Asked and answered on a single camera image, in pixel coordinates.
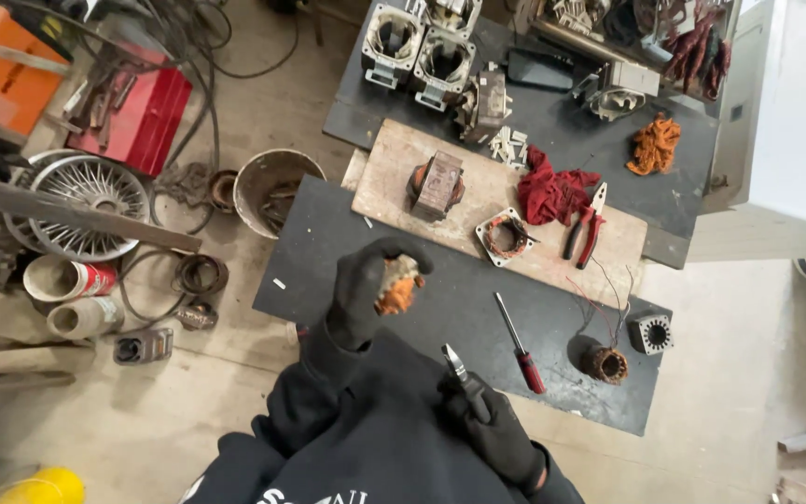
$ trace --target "pliers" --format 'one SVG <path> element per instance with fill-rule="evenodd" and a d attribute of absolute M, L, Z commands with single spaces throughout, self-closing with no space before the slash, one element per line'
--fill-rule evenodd
<path fill-rule="evenodd" d="M 602 218 L 602 209 L 605 207 L 605 193 L 607 193 L 608 183 L 603 182 L 596 189 L 593 194 L 593 202 L 587 208 L 580 212 L 580 220 L 574 224 L 568 235 L 568 241 L 565 243 L 565 252 L 562 254 L 562 259 L 570 259 L 574 256 L 574 247 L 577 245 L 577 236 L 583 226 L 589 223 L 589 233 L 587 234 L 587 246 L 584 246 L 583 253 L 577 259 L 577 269 L 582 270 L 587 267 L 589 258 L 593 256 L 593 249 L 596 248 L 596 242 L 599 238 L 599 228 L 605 223 Z"/>

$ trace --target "red wire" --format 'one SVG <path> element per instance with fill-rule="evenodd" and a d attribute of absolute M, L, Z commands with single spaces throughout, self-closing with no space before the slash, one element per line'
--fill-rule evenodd
<path fill-rule="evenodd" d="M 602 318 L 604 318 L 604 319 L 605 319 L 605 323 L 606 323 L 606 325 L 608 326 L 608 337 L 609 337 L 609 338 L 611 338 L 611 344 L 612 344 L 612 345 L 614 345 L 614 333 L 611 331 L 611 322 L 609 322 L 609 321 L 608 321 L 608 316 L 607 316 L 607 315 L 605 315 L 605 312 L 603 312 L 601 308 L 599 308 L 598 306 L 596 306 L 596 304 L 595 304 L 595 303 L 593 303 L 592 301 L 590 301 L 590 299 L 589 299 L 589 298 L 588 298 L 588 296 L 587 296 L 587 293 L 586 293 L 586 292 L 583 292 L 583 289 L 581 289 L 579 285 L 577 285 L 576 283 L 574 283 L 574 280 L 571 280 L 571 279 L 570 279 L 570 278 L 568 278 L 567 276 L 565 277 L 565 280 L 570 281 L 570 282 L 571 282 L 571 285 L 573 285 L 574 287 L 577 287 L 577 290 L 578 290 L 578 291 L 580 291 L 580 294 L 582 294 L 582 295 L 583 295 L 583 299 L 585 299 L 585 300 L 589 301 L 589 304 L 593 305 L 593 308 L 595 308 L 596 310 L 598 310 L 598 312 L 599 312 L 599 313 L 601 313 L 601 314 L 602 314 Z"/>

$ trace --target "red and white can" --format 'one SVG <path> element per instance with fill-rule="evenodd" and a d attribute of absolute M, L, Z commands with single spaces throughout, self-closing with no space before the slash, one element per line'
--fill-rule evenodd
<path fill-rule="evenodd" d="M 59 256 L 43 256 L 23 272 L 23 288 L 40 301 L 69 301 L 110 292 L 118 271 L 108 263 L 74 263 Z"/>

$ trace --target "metal scrap in bucket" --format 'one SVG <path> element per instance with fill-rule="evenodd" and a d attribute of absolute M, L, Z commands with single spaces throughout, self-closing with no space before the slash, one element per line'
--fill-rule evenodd
<path fill-rule="evenodd" d="M 300 180 L 276 185 L 266 195 L 266 202 L 258 210 L 260 216 L 263 217 L 263 222 L 275 234 L 279 234 L 282 231 L 282 227 L 285 226 L 285 220 L 288 212 L 291 211 L 291 205 L 294 203 L 299 187 Z"/>

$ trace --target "wire spoked wheel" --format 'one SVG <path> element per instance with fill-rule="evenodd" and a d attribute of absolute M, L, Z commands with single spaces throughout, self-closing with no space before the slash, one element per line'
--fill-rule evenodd
<path fill-rule="evenodd" d="M 139 179 L 128 169 L 98 156 L 80 155 L 55 161 L 39 172 L 30 190 L 142 223 L 149 220 L 148 196 Z M 29 220 L 29 225 L 49 252 L 81 263 L 119 258 L 139 242 L 34 219 Z"/>
<path fill-rule="evenodd" d="M 73 149 L 54 149 L 53 151 L 45 151 L 44 153 L 37 154 L 27 160 L 29 164 L 33 165 L 33 169 L 17 168 L 11 179 L 11 185 L 21 189 L 29 189 L 33 184 L 33 179 L 39 175 L 39 172 L 42 171 L 43 168 L 49 166 L 53 161 L 62 160 L 78 154 L 81 154 L 81 152 Z M 36 238 L 36 234 L 33 233 L 33 228 L 29 225 L 29 219 L 4 212 L 2 213 L 2 217 L 5 219 L 8 232 L 10 232 L 12 236 L 14 236 L 14 239 L 22 246 L 26 246 L 30 250 L 35 250 L 40 254 L 46 253 L 45 247 L 39 242 L 39 238 Z"/>

